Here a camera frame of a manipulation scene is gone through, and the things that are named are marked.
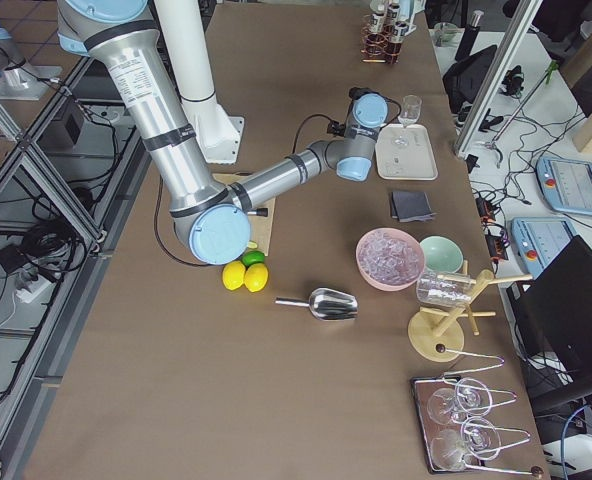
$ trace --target yellow lemon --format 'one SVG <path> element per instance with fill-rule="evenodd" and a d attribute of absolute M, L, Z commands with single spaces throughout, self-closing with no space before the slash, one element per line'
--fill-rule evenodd
<path fill-rule="evenodd" d="M 223 285 L 227 290 L 236 290 L 245 280 L 245 265 L 240 260 L 229 262 L 223 268 Z"/>
<path fill-rule="evenodd" d="M 255 263 L 245 272 L 245 286 L 250 292 L 258 292 L 267 285 L 269 270 L 264 263 Z"/>

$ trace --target green bowl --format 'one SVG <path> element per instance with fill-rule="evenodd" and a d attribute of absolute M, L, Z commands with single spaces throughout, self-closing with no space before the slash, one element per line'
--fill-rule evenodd
<path fill-rule="evenodd" d="M 463 252 L 445 237 L 427 237 L 420 242 L 425 255 L 425 266 L 435 272 L 455 273 L 463 266 Z"/>

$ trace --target robotic arm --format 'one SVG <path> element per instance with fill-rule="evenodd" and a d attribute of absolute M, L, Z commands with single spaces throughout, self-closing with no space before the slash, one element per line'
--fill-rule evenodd
<path fill-rule="evenodd" d="M 380 95 L 352 89 L 342 140 L 315 142 L 224 185 L 212 177 L 158 56 L 159 31 L 146 0 L 58 0 L 58 10 L 61 46 L 107 67 L 170 192 L 176 236 L 201 261 L 225 264 L 238 258 L 251 235 L 245 212 L 260 203 L 327 170 L 354 181 L 367 178 L 387 116 Z"/>

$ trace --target bowl of ice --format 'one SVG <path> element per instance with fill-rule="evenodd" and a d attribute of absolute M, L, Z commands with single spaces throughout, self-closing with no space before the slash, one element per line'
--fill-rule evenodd
<path fill-rule="evenodd" d="M 396 228 L 367 232 L 356 245 L 356 263 L 372 287 L 395 292 L 413 285 L 425 268 L 420 244 Z"/>

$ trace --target black chair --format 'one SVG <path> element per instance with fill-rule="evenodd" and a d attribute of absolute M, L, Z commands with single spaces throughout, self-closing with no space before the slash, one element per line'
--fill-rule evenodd
<path fill-rule="evenodd" d="M 503 13 L 512 17 L 519 0 L 509 0 L 503 5 Z M 580 35 L 581 23 L 592 19 L 592 0 L 544 0 L 532 22 L 534 27 L 552 42 L 562 42 L 570 34 L 574 40 Z"/>

